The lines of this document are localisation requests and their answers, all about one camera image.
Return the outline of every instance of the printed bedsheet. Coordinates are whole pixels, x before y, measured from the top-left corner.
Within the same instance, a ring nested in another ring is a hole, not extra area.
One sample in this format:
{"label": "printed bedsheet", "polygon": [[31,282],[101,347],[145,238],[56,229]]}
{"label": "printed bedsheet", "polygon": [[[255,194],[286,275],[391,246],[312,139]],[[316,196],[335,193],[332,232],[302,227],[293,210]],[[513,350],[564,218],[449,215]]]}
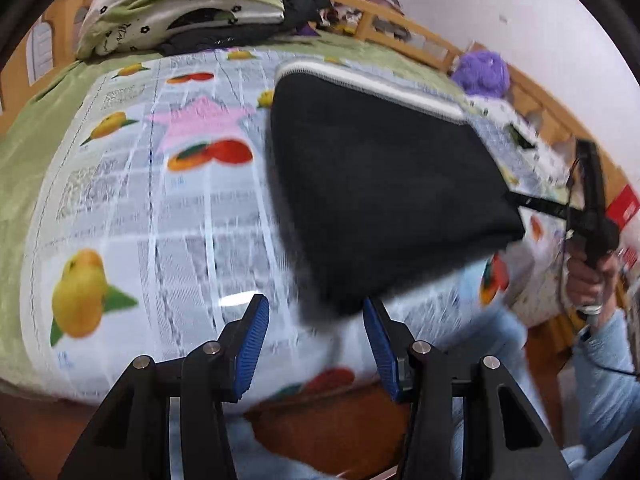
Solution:
{"label": "printed bedsheet", "polygon": [[[26,240],[20,323],[49,393],[100,402],[135,356],[186,355],[239,319],[258,291],[270,300],[270,326],[234,410],[374,379],[361,316],[327,317],[291,249],[293,228],[274,207],[266,147],[273,78],[300,56],[203,52],[95,82],[47,170]],[[326,61],[437,94],[391,70]],[[477,114],[468,121],[512,187],[544,194],[507,134]],[[537,254],[556,252],[560,224],[522,214],[522,242],[390,293],[391,316],[441,348],[481,322],[541,265]]]}

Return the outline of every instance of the blue gripper pad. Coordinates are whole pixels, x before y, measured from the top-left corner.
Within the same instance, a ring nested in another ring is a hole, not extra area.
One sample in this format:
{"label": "blue gripper pad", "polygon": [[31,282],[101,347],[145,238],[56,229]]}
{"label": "blue gripper pad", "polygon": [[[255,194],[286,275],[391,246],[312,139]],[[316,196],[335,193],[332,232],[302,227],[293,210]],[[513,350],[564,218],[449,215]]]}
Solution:
{"label": "blue gripper pad", "polygon": [[260,350],[262,349],[264,335],[267,333],[268,326],[269,301],[267,298],[262,297],[236,358],[236,377],[233,390],[238,399],[251,386],[255,365],[257,365],[258,357],[260,357]]}
{"label": "blue gripper pad", "polygon": [[386,338],[378,314],[368,299],[364,301],[362,317],[364,318],[364,328],[367,331],[369,345],[376,360],[382,385],[391,396],[393,402],[399,402],[401,390],[398,381],[398,363],[391,349],[391,344]]}

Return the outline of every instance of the red box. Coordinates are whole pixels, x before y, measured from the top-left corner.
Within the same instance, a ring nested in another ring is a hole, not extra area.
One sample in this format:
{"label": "red box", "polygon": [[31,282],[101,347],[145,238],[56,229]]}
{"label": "red box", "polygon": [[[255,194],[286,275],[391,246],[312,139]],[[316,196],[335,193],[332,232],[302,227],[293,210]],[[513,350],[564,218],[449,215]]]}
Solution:
{"label": "red box", "polygon": [[632,187],[627,184],[616,199],[607,207],[607,217],[618,224],[618,227],[622,230],[638,210],[640,210],[640,200],[638,200]]}

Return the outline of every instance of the hand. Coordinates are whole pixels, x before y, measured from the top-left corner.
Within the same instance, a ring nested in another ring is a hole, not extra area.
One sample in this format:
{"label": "hand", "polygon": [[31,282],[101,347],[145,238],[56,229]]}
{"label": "hand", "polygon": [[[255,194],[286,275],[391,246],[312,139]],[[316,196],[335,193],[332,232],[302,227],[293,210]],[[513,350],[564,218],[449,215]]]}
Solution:
{"label": "hand", "polygon": [[615,254],[603,256],[598,261],[598,270],[588,267],[587,255],[571,240],[566,243],[570,255],[567,263],[568,278],[566,294],[576,306],[602,302],[602,312],[595,328],[605,324],[616,311],[616,282],[619,265]]}

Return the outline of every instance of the cable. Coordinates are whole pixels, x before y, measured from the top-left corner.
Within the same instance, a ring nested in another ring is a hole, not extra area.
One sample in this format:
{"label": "cable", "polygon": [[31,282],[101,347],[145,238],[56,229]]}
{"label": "cable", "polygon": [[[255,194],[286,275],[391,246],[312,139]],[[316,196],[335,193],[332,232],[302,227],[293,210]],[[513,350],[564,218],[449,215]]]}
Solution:
{"label": "cable", "polygon": [[571,330],[574,333],[574,336],[576,338],[577,341],[577,347],[580,349],[580,351],[582,352],[582,355],[584,356],[584,358],[586,359],[586,361],[593,367],[598,368],[599,370],[603,370],[605,372],[612,372],[615,374],[620,374],[620,375],[624,375],[624,376],[629,376],[629,377],[635,377],[638,378],[640,377],[640,373],[638,372],[633,372],[630,370],[620,370],[618,368],[612,368],[609,366],[605,366],[605,365],[601,365],[599,362],[596,362],[590,355],[589,352],[586,348],[586,345],[584,343],[584,341],[582,340],[582,338],[580,338],[579,334],[578,334],[578,329],[575,327],[574,325],[574,320],[571,318],[571,316],[569,315],[569,311],[566,307],[566,305],[564,304],[564,300],[562,299],[562,282],[564,280],[564,258],[566,257],[566,241],[567,241],[567,235],[569,233],[569,225],[570,225],[570,216],[571,216],[571,196],[572,193],[574,191],[574,171],[576,166],[578,165],[578,160],[574,160],[574,163],[571,166],[571,169],[569,170],[569,180],[567,181],[567,187],[569,190],[569,196],[567,197],[567,201],[566,201],[566,224],[565,224],[565,228],[564,228],[564,236],[562,237],[562,255],[561,255],[561,260],[560,260],[560,271],[558,273],[558,287],[556,288],[556,299],[558,300],[558,305],[560,306],[560,309],[562,310],[562,314],[564,314],[564,316],[567,318],[567,320],[569,321],[569,324],[571,325]]}

